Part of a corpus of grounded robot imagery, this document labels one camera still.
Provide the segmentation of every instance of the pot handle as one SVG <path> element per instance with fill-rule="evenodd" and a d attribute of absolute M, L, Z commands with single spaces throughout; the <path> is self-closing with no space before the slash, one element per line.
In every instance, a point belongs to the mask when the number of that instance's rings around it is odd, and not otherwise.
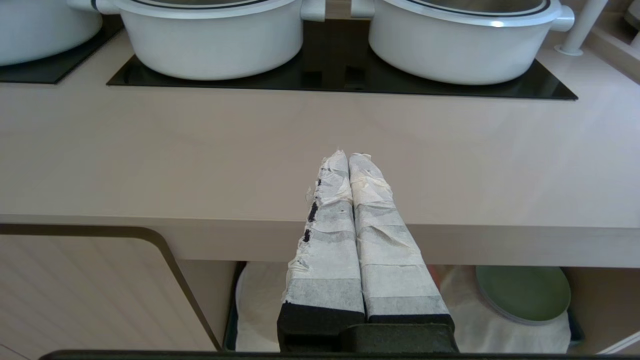
<path fill-rule="evenodd" d="M 351 0 L 351 17 L 372 18 L 376 12 L 374 0 Z"/>
<path fill-rule="evenodd" d="M 115 15 L 120 13 L 120 8 L 109 0 L 67 0 L 67 5 L 76 10 L 86 12 L 99 12 L 104 15 Z"/>
<path fill-rule="evenodd" d="M 300 17 L 302 20 L 324 22 L 325 11 L 325 0 L 302 0 Z"/>
<path fill-rule="evenodd" d="M 569 31 L 575 22 L 575 14 L 569 6 L 562 5 L 562 14 L 551 23 L 552 31 Z"/>

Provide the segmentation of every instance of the white cloth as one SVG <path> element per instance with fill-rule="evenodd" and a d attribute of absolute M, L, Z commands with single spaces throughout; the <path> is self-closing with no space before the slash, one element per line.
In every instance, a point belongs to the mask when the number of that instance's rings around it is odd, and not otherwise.
<path fill-rule="evenodd" d="M 545 325 L 525 325 L 498 314 L 476 284 L 473 266 L 436 266 L 440 293 L 460 352 L 565 354 L 571 340 L 566 312 Z"/>
<path fill-rule="evenodd" d="M 287 263 L 246 264 L 236 290 L 236 351 L 280 351 L 276 323 L 286 278 Z"/>

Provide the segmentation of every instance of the pot rim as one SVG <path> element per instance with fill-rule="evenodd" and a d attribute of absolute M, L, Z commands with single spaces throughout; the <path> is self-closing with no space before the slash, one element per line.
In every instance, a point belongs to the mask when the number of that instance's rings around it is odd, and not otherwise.
<path fill-rule="evenodd" d="M 126 12 L 164 19 L 222 19 L 267 12 L 300 0 L 245 0 L 212 8 L 174 8 L 142 3 L 137 0 L 111 0 Z"/>
<path fill-rule="evenodd" d="M 546 9 L 525 15 L 499 16 L 471 13 L 460 13 L 429 7 L 415 0 L 382 0 L 398 8 L 426 17 L 460 24 L 488 26 L 493 28 L 520 28 L 550 23 L 562 14 L 562 6 L 559 0 L 549 0 Z"/>

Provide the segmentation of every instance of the cabinet door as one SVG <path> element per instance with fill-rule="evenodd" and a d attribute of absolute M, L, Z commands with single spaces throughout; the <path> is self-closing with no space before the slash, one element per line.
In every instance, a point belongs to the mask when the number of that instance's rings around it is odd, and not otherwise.
<path fill-rule="evenodd" d="M 215 350 L 176 271 L 140 238 L 0 234 L 0 343 L 30 360 L 61 349 Z"/>

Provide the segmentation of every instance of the black glass cooktop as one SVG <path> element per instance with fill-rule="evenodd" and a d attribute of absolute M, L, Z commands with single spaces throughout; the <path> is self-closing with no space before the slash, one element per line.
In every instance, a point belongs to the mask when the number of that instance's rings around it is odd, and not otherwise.
<path fill-rule="evenodd" d="M 498 85 L 452 85 L 422 79 L 377 57 L 369 48 L 368 32 L 365 20 L 306 22 L 302 50 L 291 61 L 263 74 L 224 81 L 171 78 L 133 56 L 107 85 L 578 99 L 537 60 L 524 75 Z"/>
<path fill-rule="evenodd" d="M 44 59 L 0 66 L 0 83 L 57 84 L 122 27 L 119 15 L 103 16 L 102 29 L 80 46 Z"/>

